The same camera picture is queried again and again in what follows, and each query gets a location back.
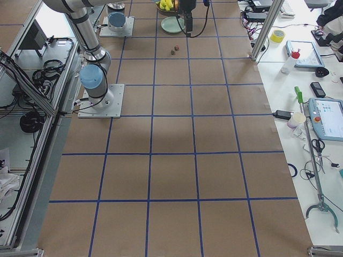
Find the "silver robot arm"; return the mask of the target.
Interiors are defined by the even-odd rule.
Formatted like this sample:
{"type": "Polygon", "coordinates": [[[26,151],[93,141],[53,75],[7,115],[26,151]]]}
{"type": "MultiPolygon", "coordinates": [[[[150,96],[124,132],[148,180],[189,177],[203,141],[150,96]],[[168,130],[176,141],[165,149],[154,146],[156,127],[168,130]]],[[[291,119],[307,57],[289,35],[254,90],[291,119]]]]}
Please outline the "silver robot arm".
{"type": "Polygon", "coordinates": [[[96,111],[106,108],[113,99],[109,92],[107,72],[111,56],[100,44],[87,8],[105,5],[110,1],[44,1],[52,10],[66,15],[77,38],[87,65],[80,70],[80,81],[88,93],[90,107],[96,111]]]}

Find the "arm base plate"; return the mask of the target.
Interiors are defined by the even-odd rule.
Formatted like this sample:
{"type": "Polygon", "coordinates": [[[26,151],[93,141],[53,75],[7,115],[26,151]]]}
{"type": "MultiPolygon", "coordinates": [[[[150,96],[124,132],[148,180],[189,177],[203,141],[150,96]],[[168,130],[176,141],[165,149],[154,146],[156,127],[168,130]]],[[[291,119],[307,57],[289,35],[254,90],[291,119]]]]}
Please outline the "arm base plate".
{"type": "Polygon", "coordinates": [[[120,118],[124,96],[124,84],[109,84],[104,99],[96,106],[95,99],[82,101],[78,118],[120,118]]]}
{"type": "Polygon", "coordinates": [[[101,37],[130,37],[133,34],[135,18],[126,17],[125,24],[122,27],[105,26],[100,29],[101,37]]]}

